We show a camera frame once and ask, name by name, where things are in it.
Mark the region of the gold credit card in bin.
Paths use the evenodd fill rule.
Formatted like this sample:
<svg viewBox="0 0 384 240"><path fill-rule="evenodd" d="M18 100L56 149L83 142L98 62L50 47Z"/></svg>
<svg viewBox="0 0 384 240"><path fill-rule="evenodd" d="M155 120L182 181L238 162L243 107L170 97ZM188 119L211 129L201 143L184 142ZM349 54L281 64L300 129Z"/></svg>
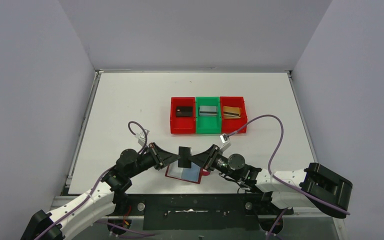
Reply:
<svg viewBox="0 0 384 240"><path fill-rule="evenodd" d="M223 112L223 117L226 119L240 119L241 118L241 113L237 112Z"/></svg>

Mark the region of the silver credit card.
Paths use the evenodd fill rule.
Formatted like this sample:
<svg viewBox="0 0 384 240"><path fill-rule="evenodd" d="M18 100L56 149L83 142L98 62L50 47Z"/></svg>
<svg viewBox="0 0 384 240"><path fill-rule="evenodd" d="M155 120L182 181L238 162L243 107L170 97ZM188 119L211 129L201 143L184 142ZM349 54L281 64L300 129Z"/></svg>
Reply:
<svg viewBox="0 0 384 240"><path fill-rule="evenodd" d="M198 114L201 117L217 116L218 108L215 105L200 105L198 108Z"/></svg>

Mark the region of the black VIP card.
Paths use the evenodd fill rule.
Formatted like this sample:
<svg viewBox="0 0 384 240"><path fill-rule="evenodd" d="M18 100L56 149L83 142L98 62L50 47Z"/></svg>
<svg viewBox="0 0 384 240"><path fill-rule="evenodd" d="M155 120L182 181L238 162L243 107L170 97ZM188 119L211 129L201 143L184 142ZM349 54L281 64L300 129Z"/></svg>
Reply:
<svg viewBox="0 0 384 240"><path fill-rule="evenodd" d="M185 146L179 146L178 155L179 155L179 159L177 161L177 166L179 168L191 169L192 162L189 160L191 156L191 148L185 147Z"/></svg>

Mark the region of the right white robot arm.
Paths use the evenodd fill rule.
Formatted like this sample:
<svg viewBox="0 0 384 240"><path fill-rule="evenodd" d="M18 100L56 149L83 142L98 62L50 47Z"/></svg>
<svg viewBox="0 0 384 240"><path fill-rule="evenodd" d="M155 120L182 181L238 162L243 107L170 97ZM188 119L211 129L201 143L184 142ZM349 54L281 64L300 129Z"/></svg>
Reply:
<svg viewBox="0 0 384 240"><path fill-rule="evenodd" d="M226 181L251 193L268 194L261 199L261 207L269 214L278 209L314 207L333 218L350 215L352 182L320 163L311 162L298 170L274 171L246 164L238 153L225 157L217 145L187 159L208 172L217 170Z"/></svg>

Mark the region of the green middle bin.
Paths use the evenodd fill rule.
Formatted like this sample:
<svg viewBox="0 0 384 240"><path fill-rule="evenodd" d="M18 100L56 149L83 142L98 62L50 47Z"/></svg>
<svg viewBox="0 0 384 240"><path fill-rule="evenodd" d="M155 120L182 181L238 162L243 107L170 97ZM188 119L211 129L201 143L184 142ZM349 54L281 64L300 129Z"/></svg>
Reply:
<svg viewBox="0 0 384 240"><path fill-rule="evenodd" d="M197 134L220 134L222 131L221 104L218 96L197 96L196 106L196 133ZM213 116L203 116L200 107L215 107L216 114Z"/></svg>

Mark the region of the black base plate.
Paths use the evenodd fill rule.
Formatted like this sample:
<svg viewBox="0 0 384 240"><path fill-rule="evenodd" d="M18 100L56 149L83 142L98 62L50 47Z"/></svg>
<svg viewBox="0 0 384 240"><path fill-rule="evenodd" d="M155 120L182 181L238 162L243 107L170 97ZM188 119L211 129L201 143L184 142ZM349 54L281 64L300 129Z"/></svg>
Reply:
<svg viewBox="0 0 384 240"><path fill-rule="evenodd" d="M130 194L103 218L111 225L143 223L143 230L256 231L270 228L282 209L270 193Z"/></svg>

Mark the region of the gold VIP card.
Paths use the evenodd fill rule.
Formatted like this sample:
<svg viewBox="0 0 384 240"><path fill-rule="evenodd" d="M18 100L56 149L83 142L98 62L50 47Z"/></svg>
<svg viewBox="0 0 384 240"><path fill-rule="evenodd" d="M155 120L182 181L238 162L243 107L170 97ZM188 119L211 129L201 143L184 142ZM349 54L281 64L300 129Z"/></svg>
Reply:
<svg viewBox="0 0 384 240"><path fill-rule="evenodd" d="M241 115L241 109L239 107L223 106L222 110L224 115L233 115L233 116Z"/></svg>

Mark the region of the right red bin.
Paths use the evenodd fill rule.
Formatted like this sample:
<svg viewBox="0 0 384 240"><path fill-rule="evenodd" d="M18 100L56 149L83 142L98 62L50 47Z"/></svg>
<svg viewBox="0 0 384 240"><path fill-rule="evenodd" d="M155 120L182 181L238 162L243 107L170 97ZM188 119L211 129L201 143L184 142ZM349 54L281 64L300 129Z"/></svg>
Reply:
<svg viewBox="0 0 384 240"><path fill-rule="evenodd" d="M242 96L221 96L220 98L221 109L221 132L231 133L240 129L248 122L245 100ZM223 117L223 106L240 108L241 118L230 119Z"/></svg>

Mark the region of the red leather card holder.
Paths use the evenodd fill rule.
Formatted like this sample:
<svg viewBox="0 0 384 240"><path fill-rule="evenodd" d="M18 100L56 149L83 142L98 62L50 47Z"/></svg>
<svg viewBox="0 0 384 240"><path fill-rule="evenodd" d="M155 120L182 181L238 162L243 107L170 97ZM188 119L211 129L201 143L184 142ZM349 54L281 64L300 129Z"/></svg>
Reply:
<svg viewBox="0 0 384 240"><path fill-rule="evenodd" d="M210 174L209 171L199 167L195 163L191 164L191 168L178 167L177 163L172 163L167 167L165 177L200 184L202 177L209 176Z"/></svg>

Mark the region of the red bin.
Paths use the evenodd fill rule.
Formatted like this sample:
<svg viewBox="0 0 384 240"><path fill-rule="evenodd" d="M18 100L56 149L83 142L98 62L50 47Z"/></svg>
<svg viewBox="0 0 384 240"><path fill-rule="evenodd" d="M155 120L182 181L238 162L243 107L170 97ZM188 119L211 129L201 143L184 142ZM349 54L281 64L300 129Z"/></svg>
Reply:
<svg viewBox="0 0 384 240"><path fill-rule="evenodd" d="M177 106L192 106L193 117L176 117ZM170 105L170 133L173 135L193 135L196 133L195 97L172 97Z"/></svg>
<svg viewBox="0 0 384 240"><path fill-rule="evenodd" d="M240 129L248 122L245 100L242 96L221 96L220 98L221 109L221 132L231 133ZM230 119L223 117L223 106L240 108L241 118Z"/></svg>

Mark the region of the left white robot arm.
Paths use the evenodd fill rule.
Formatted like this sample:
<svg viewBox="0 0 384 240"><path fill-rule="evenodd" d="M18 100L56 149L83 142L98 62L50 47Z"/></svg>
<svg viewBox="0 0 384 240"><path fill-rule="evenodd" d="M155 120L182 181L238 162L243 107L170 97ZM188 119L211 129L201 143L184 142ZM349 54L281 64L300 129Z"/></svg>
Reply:
<svg viewBox="0 0 384 240"><path fill-rule="evenodd" d="M71 240L99 219L127 209L126 191L132 186L133 177L150 168L161 170L179 159L178 154L153 142L142 153L131 148L123 150L115 165L105 170L85 193L49 212L36 212L21 239Z"/></svg>

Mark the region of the left red bin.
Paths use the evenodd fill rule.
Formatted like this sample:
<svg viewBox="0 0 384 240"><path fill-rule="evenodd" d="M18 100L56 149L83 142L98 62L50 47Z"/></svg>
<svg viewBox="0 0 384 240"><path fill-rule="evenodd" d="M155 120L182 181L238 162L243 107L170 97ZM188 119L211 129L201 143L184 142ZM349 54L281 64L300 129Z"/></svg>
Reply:
<svg viewBox="0 0 384 240"><path fill-rule="evenodd" d="M193 117L176 117L177 106L192 106ZM173 135L193 135L196 133L195 97L172 97L170 105L170 133Z"/></svg>

